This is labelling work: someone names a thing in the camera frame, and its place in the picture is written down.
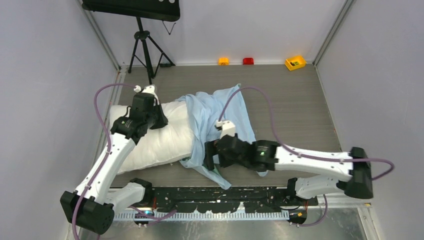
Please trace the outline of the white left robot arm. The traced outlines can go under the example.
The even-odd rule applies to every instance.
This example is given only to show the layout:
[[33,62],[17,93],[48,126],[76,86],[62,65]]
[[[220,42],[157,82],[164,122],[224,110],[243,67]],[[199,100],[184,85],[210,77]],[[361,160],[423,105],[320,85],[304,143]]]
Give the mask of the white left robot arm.
[[60,198],[75,239],[78,238],[77,227],[102,235],[112,225],[116,214],[136,203],[148,207],[153,202],[152,184],[139,178],[113,193],[109,193],[109,189],[125,159],[148,130],[167,124],[154,92],[142,91],[134,95],[126,113],[114,121],[106,147],[88,175],[73,192],[65,191]]

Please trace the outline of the white pillow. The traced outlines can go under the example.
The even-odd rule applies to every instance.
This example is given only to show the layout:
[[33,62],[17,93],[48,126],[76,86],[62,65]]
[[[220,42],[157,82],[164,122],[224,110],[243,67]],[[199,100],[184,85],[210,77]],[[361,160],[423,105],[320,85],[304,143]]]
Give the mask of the white pillow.
[[190,158],[194,144],[194,131],[189,122],[185,101],[161,104],[168,124],[149,129],[123,161],[117,174],[171,164]]

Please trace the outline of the light blue pillowcase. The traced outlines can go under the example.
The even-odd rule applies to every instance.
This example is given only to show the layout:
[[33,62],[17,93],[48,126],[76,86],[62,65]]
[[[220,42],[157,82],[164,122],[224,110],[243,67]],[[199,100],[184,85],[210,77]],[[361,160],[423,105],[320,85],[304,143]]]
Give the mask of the light blue pillowcase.
[[[191,155],[181,160],[181,165],[194,169],[225,190],[231,187],[230,182],[216,170],[209,171],[203,166],[206,153],[205,143],[220,137],[221,133],[215,128],[215,124],[230,96],[240,88],[241,84],[236,84],[230,88],[216,90],[212,94],[199,91],[196,94],[187,94],[177,99],[179,102],[186,103],[189,126],[194,134]],[[222,119],[235,124],[238,138],[242,141],[249,143],[256,141],[242,93],[236,93],[231,99]]]

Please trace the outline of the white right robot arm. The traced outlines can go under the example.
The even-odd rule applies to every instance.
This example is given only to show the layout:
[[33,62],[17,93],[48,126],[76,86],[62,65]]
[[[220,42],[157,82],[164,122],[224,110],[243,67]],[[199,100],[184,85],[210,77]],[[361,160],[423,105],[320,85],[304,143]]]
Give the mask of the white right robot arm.
[[291,205],[299,205],[317,195],[344,193],[355,199],[374,197],[371,164],[365,161],[363,148],[349,152],[322,152],[292,147],[286,150],[276,141],[242,141],[236,135],[225,135],[204,144],[203,165],[208,170],[218,165],[226,168],[240,165],[259,173],[266,171],[300,171],[313,177],[293,177],[287,181],[285,198]]

